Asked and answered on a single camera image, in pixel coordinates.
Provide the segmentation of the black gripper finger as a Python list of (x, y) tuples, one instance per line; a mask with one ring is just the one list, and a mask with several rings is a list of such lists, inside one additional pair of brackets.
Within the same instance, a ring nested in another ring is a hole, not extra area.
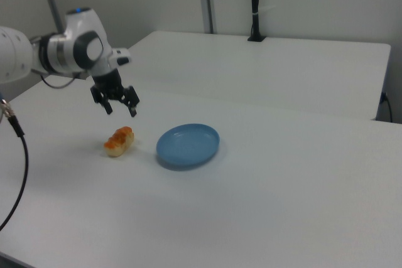
[(136, 107), (139, 104), (139, 97), (133, 86), (123, 88), (121, 103), (128, 108), (131, 117), (136, 116)]
[(90, 88), (93, 100), (96, 104), (100, 104), (106, 111), (107, 115), (112, 113), (112, 107), (109, 103), (109, 99), (102, 94), (102, 92), (94, 85)]

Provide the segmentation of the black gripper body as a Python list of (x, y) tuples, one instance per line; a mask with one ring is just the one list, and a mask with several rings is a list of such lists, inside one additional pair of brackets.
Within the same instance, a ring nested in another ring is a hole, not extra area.
[(124, 87), (122, 86), (118, 69), (113, 69), (105, 75), (92, 78), (94, 85), (90, 91), (94, 100), (102, 100), (104, 98), (121, 100), (124, 97)]

